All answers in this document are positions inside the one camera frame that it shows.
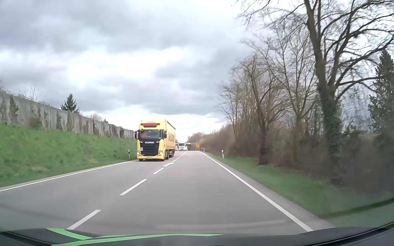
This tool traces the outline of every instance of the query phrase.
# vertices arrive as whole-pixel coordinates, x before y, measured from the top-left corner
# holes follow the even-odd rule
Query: road edge line
[[[89,220],[91,217],[93,217],[94,215],[96,215],[98,212],[100,212],[101,209],[96,209],[95,211],[93,211],[92,213],[90,213],[89,215],[86,215],[83,219],[75,222],[72,226],[66,228],[66,230],[74,230],[75,228],[79,227],[81,224],[85,223],[87,220]]]
[[[54,180],[54,179],[59,179],[59,178],[64,178],[64,177],[68,177],[68,176],[72,176],[72,175],[76,175],[79,173],[84,173],[84,172],[90,172],[90,171],[94,171],[94,170],[98,170],[98,169],[102,169],[102,168],[106,168],[106,167],[111,167],[111,166],[116,166],[116,165],[120,165],[120,164],[124,164],[124,163],[129,163],[132,162],[134,160],[131,161],[125,161],[125,162],[119,162],[119,163],[114,163],[114,164],[110,164],[110,165],[106,165],[106,166],[102,166],[102,167],[96,167],[96,168],[92,168],[92,169],[86,169],[86,170],[81,170],[81,171],[76,171],[73,173],[69,173],[69,174],[63,174],[63,175],[59,175],[57,177],[52,177],[52,178],[44,178],[43,180],[39,180],[39,181],[30,181],[26,184],[23,185],[15,185],[14,187],[9,187],[9,188],[1,188],[0,192],[6,191],[6,190],[12,190],[12,189],[16,189],[16,188],[20,188],[20,187],[25,187],[25,186],[29,186],[32,184],[37,184],[37,183],[41,183],[41,182],[45,182],[45,181],[50,181],[50,180]]]
[[[290,212],[288,212],[286,209],[284,209],[283,207],[281,207],[279,204],[277,204],[276,202],[274,202],[272,199],[268,198],[266,195],[264,195],[263,193],[261,193],[259,190],[257,190],[255,187],[251,186],[249,183],[245,182],[242,178],[238,177],[236,174],[234,174],[232,171],[230,171],[229,169],[227,169],[225,166],[221,165],[220,163],[218,163],[216,160],[212,159],[211,157],[209,157],[207,154],[200,152],[203,155],[205,155],[206,157],[208,157],[209,159],[211,159],[213,162],[217,163],[219,166],[221,166],[222,168],[224,168],[226,171],[228,171],[230,174],[232,174],[234,177],[236,177],[239,181],[243,182],[245,185],[247,185],[251,190],[253,190],[254,192],[256,192],[258,195],[260,195],[262,198],[264,198],[267,202],[269,202],[271,205],[273,205],[275,208],[277,208],[278,210],[280,210],[284,215],[288,216],[288,218],[290,218],[292,221],[294,221],[295,223],[297,223],[300,227],[302,227],[305,231],[307,232],[311,232],[314,231],[311,227],[307,226],[305,223],[303,223],[301,220],[299,220],[296,216],[292,215]]]

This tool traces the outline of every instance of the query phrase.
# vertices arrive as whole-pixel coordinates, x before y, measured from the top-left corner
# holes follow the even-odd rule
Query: truck grille
[[[142,147],[141,155],[145,155],[145,156],[158,155],[159,143],[153,143],[153,144],[140,143],[140,145]]]

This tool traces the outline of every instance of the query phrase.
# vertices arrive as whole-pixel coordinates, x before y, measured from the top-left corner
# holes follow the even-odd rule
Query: road
[[[0,189],[0,228],[297,234],[331,225],[198,151]]]

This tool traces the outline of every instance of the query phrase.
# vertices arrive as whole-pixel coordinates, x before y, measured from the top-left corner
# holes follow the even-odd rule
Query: grass embankment
[[[336,226],[380,226],[394,221],[394,213],[390,209],[382,212],[372,208],[336,215],[374,204],[383,200],[383,197],[339,188],[293,170],[272,165],[256,166],[257,160],[254,158],[225,156],[223,159],[219,154],[211,155]]]
[[[0,187],[136,158],[132,139],[0,124]]]

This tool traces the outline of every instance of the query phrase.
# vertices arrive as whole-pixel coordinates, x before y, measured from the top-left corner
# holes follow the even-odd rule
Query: cloudy sky
[[[0,0],[0,77],[129,129],[167,119],[184,141],[222,124],[218,85],[249,53],[233,2]]]

